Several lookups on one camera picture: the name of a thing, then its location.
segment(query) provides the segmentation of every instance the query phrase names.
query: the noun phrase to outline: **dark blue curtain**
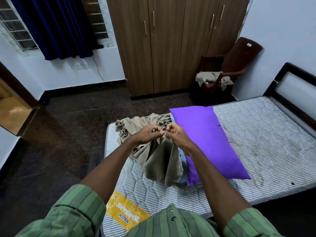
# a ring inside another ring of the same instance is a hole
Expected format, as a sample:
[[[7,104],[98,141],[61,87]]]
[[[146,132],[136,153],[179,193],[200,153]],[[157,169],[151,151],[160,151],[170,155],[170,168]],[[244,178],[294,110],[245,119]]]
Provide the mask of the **dark blue curtain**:
[[[93,55],[99,45],[81,0],[11,0],[46,60]]]

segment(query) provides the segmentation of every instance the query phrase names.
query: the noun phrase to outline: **wooden wardrobe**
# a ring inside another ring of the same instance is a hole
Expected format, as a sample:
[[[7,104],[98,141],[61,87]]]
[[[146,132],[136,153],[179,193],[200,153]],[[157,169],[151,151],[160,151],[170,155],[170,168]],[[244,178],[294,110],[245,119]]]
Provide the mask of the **wooden wardrobe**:
[[[130,96],[188,88],[234,45],[249,0],[107,0]]]

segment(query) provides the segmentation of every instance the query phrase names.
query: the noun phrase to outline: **beige cloth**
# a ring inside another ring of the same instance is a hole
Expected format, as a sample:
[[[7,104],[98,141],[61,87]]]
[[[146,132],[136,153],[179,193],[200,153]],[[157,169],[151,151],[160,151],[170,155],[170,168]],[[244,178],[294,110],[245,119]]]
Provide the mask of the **beige cloth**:
[[[222,71],[219,72],[212,72],[212,71],[204,71],[197,73],[195,77],[195,81],[198,82],[199,86],[203,83],[208,84],[209,82],[216,82],[216,80],[219,77],[219,74],[222,73]],[[233,85],[234,83],[230,80],[229,76],[224,76],[221,79],[221,88],[222,91],[226,89],[227,85]]]
[[[121,144],[148,124],[164,127],[170,122],[170,114],[159,116],[154,113],[147,117],[117,120],[116,131],[120,131],[117,141]],[[165,136],[138,146],[129,157],[136,160],[148,179],[164,182],[166,187],[177,183],[183,173],[178,147]]]

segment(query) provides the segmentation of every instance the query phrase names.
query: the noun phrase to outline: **mattress label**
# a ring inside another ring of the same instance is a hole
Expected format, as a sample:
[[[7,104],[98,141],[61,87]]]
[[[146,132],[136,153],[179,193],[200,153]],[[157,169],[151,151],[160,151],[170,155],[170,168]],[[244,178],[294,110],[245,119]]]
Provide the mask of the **mattress label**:
[[[106,213],[127,231],[150,217],[149,214],[116,190],[106,204]]]

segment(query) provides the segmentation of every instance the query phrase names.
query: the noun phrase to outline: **black metal bed frame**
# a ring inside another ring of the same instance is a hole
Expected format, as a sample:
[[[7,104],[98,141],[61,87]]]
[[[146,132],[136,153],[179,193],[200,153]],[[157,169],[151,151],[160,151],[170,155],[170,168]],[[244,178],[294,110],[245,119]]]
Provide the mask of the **black metal bed frame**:
[[[274,99],[276,99],[278,102],[280,102],[283,106],[288,108],[291,112],[293,112],[296,116],[298,116],[301,120],[303,120],[306,124],[308,124],[313,130],[316,131],[316,121],[311,118],[309,115],[307,115],[304,111],[302,111],[300,108],[295,106],[293,103],[291,103],[289,100],[281,96],[279,93],[275,91],[275,88],[277,87],[278,83],[284,78],[287,72],[290,72],[297,77],[301,78],[302,80],[310,83],[313,86],[316,86],[316,77],[301,68],[287,62],[284,64],[284,66],[281,68],[279,73],[276,75],[274,80],[271,82],[268,89],[263,94],[264,96],[271,96]]]

